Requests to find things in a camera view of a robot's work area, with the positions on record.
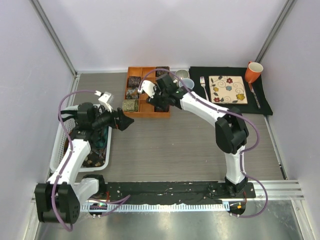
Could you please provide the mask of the dark red patterned tie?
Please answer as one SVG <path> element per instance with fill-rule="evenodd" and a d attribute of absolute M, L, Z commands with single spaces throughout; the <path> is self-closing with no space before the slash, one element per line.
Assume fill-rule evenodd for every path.
<path fill-rule="evenodd" d="M 170 106 L 166 105 L 166 106 L 155 106 L 154 107 L 154 111 L 158 112 L 158 113 L 167 113 L 170 110 Z"/>

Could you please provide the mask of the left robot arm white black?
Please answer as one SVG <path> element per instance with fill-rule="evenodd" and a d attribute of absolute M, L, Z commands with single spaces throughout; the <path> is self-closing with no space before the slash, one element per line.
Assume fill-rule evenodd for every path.
<path fill-rule="evenodd" d="M 38 220 L 43 223 L 75 224 L 81 205 L 89 198 L 102 199 L 107 192 L 104 177 L 87 174 L 76 184 L 78 172 L 90 155 L 105 129 L 126 130 L 134 119 L 125 115 L 121 108 L 108 111 L 104 107 L 85 102 L 60 111 L 75 122 L 67 132 L 68 148 L 59 166 L 45 183 L 35 187 Z"/>

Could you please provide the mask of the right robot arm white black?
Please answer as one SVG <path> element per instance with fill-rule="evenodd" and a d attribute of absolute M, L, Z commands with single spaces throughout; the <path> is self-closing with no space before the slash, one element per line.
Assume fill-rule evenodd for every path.
<path fill-rule="evenodd" d="M 168 106 L 195 114 L 215 129 L 215 141 L 226 160 L 225 190 L 233 198 L 244 192 L 248 177 L 244 169 L 243 153 L 249 136 L 245 121 L 237 108 L 215 105 L 197 95 L 185 84 L 179 87 L 168 74 L 153 83 L 144 79 L 139 93 L 148 95 L 146 102 L 158 109 Z"/>

